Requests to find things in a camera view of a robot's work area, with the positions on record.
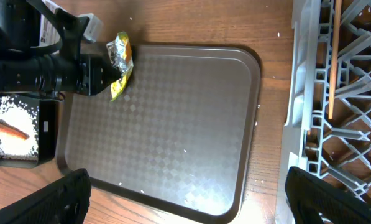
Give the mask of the white rice pile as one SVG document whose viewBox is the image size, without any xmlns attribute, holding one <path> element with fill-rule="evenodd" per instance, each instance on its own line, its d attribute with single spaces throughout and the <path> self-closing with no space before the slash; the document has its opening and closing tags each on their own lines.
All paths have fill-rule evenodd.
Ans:
<svg viewBox="0 0 371 224">
<path fill-rule="evenodd" d="M 39 112 L 37 100 L 19 95 L 0 97 L 0 159 L 38 159 Z"/>
</svg>

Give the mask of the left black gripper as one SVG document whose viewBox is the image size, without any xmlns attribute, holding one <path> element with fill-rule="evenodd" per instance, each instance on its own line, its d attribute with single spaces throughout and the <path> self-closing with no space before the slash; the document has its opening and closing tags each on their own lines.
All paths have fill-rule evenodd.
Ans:
<svg viewBox="0 0 371 224">
<path fill-rule="evenodd" d="M 106 58 L 95 54 L 80 55 L 78 94 L 94 96 L 122 77 L 120 70 Z"/>
</svg>

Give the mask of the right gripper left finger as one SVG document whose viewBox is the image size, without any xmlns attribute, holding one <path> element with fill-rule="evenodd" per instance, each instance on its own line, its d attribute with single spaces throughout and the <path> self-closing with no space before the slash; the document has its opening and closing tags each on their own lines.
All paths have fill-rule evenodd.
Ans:
<svg viewBox="0 0 371 224">
<path fill-rule="evenodd" d="M 90 196 L 89 174 L 78 169 L 0 209 L 0 223 L 83 223 Z"/>
</svg>

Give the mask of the green snack wrapper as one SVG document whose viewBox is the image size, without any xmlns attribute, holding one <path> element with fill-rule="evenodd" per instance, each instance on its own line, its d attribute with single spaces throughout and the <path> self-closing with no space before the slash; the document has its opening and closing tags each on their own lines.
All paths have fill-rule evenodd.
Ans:
<svg viewBox="0 0 371 224">
<path fill-rule="evenodd" d="M 128 40 L 130 44 L 129 36 L 127 35 L 126 32 L 117 33 L 115 40 L 116 41 Z M 111 101 L 114 101 L 125 90 L 127 82 L 131 76 L 132 70 L 126 73 L 122 73 L 122 77 L 120 79 L 111 83 L 111 98 L 112 98 Z"/>
</svg>

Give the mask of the wooden chopstick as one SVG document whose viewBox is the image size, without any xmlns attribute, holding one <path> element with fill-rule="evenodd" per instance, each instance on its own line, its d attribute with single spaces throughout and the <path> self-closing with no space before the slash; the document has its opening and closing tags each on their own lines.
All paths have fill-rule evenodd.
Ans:
<svg viewBox="0 0 371 224">
<path fill-rule="evenodd" d="M 342 0 L 335 0 L 334 5 L 334 20 L 332 29 L 332 54 L 331 54 L 331 70 L 329 80 L 329 103 L 328 103 L 328 119 L 333 119 L 334 113 L 334 100 L 337 82 L 337 64 L 338 64 L 338 47 L 339 47 L 339 34 L 341 26 L 341 6 Z"/>
</svg>

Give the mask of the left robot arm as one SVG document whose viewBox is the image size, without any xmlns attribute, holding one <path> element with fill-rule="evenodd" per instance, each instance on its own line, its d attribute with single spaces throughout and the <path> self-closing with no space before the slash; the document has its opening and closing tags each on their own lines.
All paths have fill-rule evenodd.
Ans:
<svg viewBox="0 0 371 224">
<path fill-rule="evenodd" d="M 107 59 L 81 53 L 88 24 L 42 1 L 0 1 L 0 97 L 62 101 L 65 91 L 94 96 L 120 79 Z"/>
</svg>

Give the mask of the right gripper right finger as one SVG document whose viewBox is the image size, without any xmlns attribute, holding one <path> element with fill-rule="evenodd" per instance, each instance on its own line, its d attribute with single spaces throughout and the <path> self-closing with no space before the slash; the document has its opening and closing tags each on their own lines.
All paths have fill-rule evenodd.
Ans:
<svg viewBox="0 0 371 224">
<path fill-rule="evenodd" d="M 371 224 L 371 205 L 348 195 L 299 167 L 288 171 L 285 192 L 296 224 Z"/>
</svg>

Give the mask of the foil wrapper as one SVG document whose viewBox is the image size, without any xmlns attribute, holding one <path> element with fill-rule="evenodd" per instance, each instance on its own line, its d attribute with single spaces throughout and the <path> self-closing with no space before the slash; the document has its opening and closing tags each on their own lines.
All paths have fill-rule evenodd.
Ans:
<svg viewBox="0 0 371 224">
<path fill-rule="evenodd" d="M 133 69 L 132 51 L 129 41 L 112 41 L 106 44 L 108 56 L 114 68 L 121 73 L 129 72 Z"/>
</svg>

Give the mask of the orange carrot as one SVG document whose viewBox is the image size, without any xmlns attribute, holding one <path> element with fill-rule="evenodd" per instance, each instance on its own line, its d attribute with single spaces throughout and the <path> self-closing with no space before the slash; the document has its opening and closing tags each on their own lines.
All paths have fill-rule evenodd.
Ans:
<svg viewBox="0 0 371 224">
<path fill-rule="evenodd" d="M 0 123 L 0 138 L 18 139 L 21 141 L 28 140 L 28 135 L 15 128 Z"/>
</svg>

